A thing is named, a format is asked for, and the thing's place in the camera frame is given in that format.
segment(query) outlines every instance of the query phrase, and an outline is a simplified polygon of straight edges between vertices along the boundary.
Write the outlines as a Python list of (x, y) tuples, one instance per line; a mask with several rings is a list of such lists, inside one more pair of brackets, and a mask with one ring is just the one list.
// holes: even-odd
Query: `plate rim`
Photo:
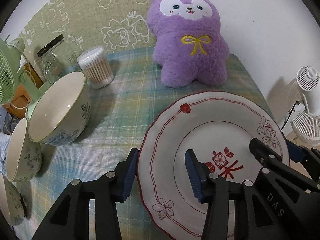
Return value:
[[(193, 95), (197, 95), (197, 94), (202, 94), (202, 93), (207, 93), (207, 92), (218, 92), (218, 93), (225, 93), (225, 94), (231, 94), (231, 95), (235, 95), (235, 96), (238, 96), (238, 97), (241, 97), (241, 98), (244, 98), (246, 100), (249, 100), (250, 102), (254, 103), (258, 108), (262, 109), (264, 112), (267, 113), (268, 116), (270, 116), (270, 114), (264, 110), (261, 106), (258, 106), (255, 102), (253, 102), (252, 100), (244, 97), (244, 96), (241, 96), (241, 95), (237, 95), (235, 93), (230, 93), (230, 92), (226, 92), (226, 91), (218, 91), (218, 90), (206, 90), (206, 91), (201, 91), (201, 92), (196, 92), (196, 93), (191, 93), (191, 94), (188, 94), (188, 95), (185, 95), (177, 100), (175, 100), (172, 104), (170, 104), (168, 107), (166, 107), (164, 110), (162, 110), (158, 115), (157, 117), (154, 119), (154, 121), (149, 125), (148, 129), (146, 130), (146, 133), (143, 137), (143, 141), (141, 143), (141, 146), (140, 146), (140, 149), (139, 149), (139, 152), (138, 152), (138, 159), (137, 159), (137, 181), (138, 181), (138, 187), (139, 187), (139, 195), (140, 195), (140, 200), (141, 200), (141, 203), (144, 207), (144, 209), (147, 211), (152, 223), (157, 227), (159, 228), (162, 232), (164, 232), (167, 236), (169, 236), (172, 240), (177, 240), (175, 239), (173, 236), (171, 236), (167, 231), (165, 231), (162, 227), (160, 227), (160, 225), (158, 225), (156, 223), (156, 221), (154, 220), (152, 214), (151, 214), (151, 211), (149, 210), (149, 208), (147, 207), (147, 205), (145, 204), (144, 202), (144, 199), (143, 199), (143, 196), (142, 196), (142, 189), (141, 189), (141, 184), (140, 184), (140, 177), (139, 177), (139, 161), (140, 161), (140, 154), (141, 154), (141, 150), (144, 146), (144, 143), (147, 139), (147, 135), (149, 133), (149, 130), (153, 127), (153, 125), (156, 123), (156, 121), (158, 120), (158, 118), (160, 117), (161, 114), (163, 114), (166, 110), (168, 110), (170, 107), (172, 107), (175, 103), (177, 103), (178, 101), (180, 101), (181, 99), (183, 98), (186, 98), (186, 97), (189, 97), (189, 96), (193, 96)], [(278, 127), (278, 129), (280, 130), (280, 127), (278, 126), (278, 124), (276, 123), (276, 121), (270, 116), (270, 118), (275, 122), (276, 126)]]

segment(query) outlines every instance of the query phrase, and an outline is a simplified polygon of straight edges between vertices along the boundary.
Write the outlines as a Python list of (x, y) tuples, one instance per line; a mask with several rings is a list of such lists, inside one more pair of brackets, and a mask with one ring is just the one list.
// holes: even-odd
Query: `embroidered bow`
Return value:
[(183, 36), (181, 38), (181, 42), (183, 44), (191, 44), (191, 43), (195, 44), (194, 47), (193, 47), (193, 51), (190, 54), (191, 56), (196, 54), (196, 52), (198, 50), (198, 46), (200, 48), (201, 53), (204, 54), (204, 55), (207, 55), (207, 53), (204, 51), (204, 49), (203, 49), (203, 47), (201, 45), (201, 42), (203, 42), (203, 43), (211, 43), (211, 38), (208, 35), (203, 35), (203, 36), (201, 36), (199, 38), (193, 37), (193, 36), (190, 36), (190, 35), (186, 35), (186, 36)]

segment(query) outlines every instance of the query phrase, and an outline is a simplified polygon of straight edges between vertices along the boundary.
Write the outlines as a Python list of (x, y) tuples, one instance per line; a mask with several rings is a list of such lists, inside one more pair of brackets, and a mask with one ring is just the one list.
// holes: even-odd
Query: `cotton swab container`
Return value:
[(86, 50), (78, 57), (78, 63), (94, 89), (103, 88), (113, 80), (107, 54), (102, 46)]

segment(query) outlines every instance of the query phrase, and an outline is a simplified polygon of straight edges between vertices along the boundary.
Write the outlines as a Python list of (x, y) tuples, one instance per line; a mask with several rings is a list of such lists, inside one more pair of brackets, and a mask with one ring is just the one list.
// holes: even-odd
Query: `bowl rim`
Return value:
[[(72, 74), (74, 74), (74, 73), (81, 73), (82, 76), (84, 77), (82, 89), (81, 89), (80, 93), (78, 94), (76, 100), (72, 103), (72, 105), (69, 107), (69, 109), (68, 109), (68, 111), (66, 112), (66, 114), (63, 116), (63, 118), (60, 120), (60, 122), (54, 127), (54, 129), (53, 129), (49, 134), (47, 134), (46, 136), (44, 136), (41, 140), (34, 140), (34, 139), (30, 136), (30, 125), (29, 125), (29, 127), (28, 127), (28, 135), (29, 135), (29, 138), (30, 138), (31, 141), (33, 141), (33, 142), (35, 142), (35, 143), (40, 143), (40, 142), (42, 142), (45, 138), (47, 138), (53, 131), (55, 131), (56, 128), (57, 128), (57, 127), (62, 123), (62, 121), (65, 119), (65, 117), (69, 114), (70, 110), (72, 109), (72, 107), (74, 106), (74, 104), (76, 103), (76, 101), (78, 100), (78, 98), (80, 97), (80, 95), (82, 94), (82, 91), (83, 91), (83, 89), (84, 89), (84, 87), (85, 87), (85, 85), (86, 85), (86, 77), (85, 77), (85, 75), (84, 75), (81, 71), (71, 72), (71, 73), (63, 76), (63, 77), (60, 78), (59, 80), (62, 80), (63, 78), (67, 77), (68, 75), (72, 75)], [(49, 87), (49, 89), (41, 96), (41, 98), (39, 99), (39, 101), (38, 101), (35, 109), (36, 109), (37, 106), (39, 105), (39, 102), (40, 102), (41, 99), (44, 97), (44, 95), (50, 90), (51, 87), (53, 87), (54, 85), (57, 85), (57, 83), (59, 82), (59, 80), (58, 80), (57, 82), (53, 83), (53, 84)], [(34, 115), (33, 115), (33, 114), (31, 115), (29, 124), (31, 124), (32, 116), (34, 117)]]
[(2, 173), (0, 173), (0, 184), (2, 182), (3, 182), (4, 190), (0, 190), (0, 196), (3, 197), (2, 199), (7, 204), (5, 206), (3, 206), (3, 205), (1, 205), (1, 203), (3, 203), (3, 202), (0, 201), (0, 207), (1, 207), (1, 211), (2, 211), (4, 218), (7, 220), (8, 224), (11, 225), (12, 221), (11, 221), (10, 209), (9, 209), (8, 198), (7, 198), (7, 191), (6, 191), (6, 186), (5, 186), (5, 176)]
[[(18, 124), (17, 124), (17, 126), (19, 125), (19, 123), (22, 121), (22, 120), (26, 120), (26, 122), (27, 122), (27, 125), (26, 125), (26, 132), (25, 132), (25, 134), (24, 134), (24, 139), (23, 139), (23, 144), (22, 144), (22, 149), (23, 149), (23, 145), (24, 145), (24, 143), (25, 143), (25, 141), (26, 141), (26, 136), (28, 136), (28, 126), (29, 126), (29, 124), (28, 124), (28, 120), (26, 119), (26, 118), (22, 118), (19, 122), (18, 122)], [(17, 176), (17, 172), (18, 172), (18, 167), (19, 167), (19, 164), (20, 164), (20, 160), (21, 160), (21, 153), (22, 153), (22, 149), (21, 149), (21, 151), (20, 151), (20, 155), (19, 155), (19, 160), (18, 160), (18, 162), (17, 162), (17, 167), (16, 167), (16, 171), (14, 172), (14, 175), (13, 175), (13, 177), (12, 177), (12, 179), (10, 180), (9, 178), (8, 178), (8, 172), (7, 172), (7, 179), (8, 179), (8, 181), (9, 182), (13, 182), (14, 181), (14, 179), (16, 178), (16, 176)], [(8, 160), (5, 162), (5, 170), (7, 171), (8, 170), (8, 168), (7, 168), (7, 164), (8, 164)]]

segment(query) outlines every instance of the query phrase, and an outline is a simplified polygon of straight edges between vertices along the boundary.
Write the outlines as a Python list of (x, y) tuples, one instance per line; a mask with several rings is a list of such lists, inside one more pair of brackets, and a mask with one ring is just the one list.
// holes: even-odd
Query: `white ceramic cup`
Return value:
[(14, 129), (7, 150), (6, 172), (10, 182), (31, 180), (40, 170), (42, 162), (39, 143), (30, 140), (28, 121), (20, 120)]
[(69, 73), (55, 82), (37, 103), (30, 118), (30, 139), (56, 146), (72, 142), (86, 127), (90, 111), (84, 74)]
[(24, 219), (21, 195), (16, 187), (0, 173), (0, 209), (8, 224), (20, 225)]

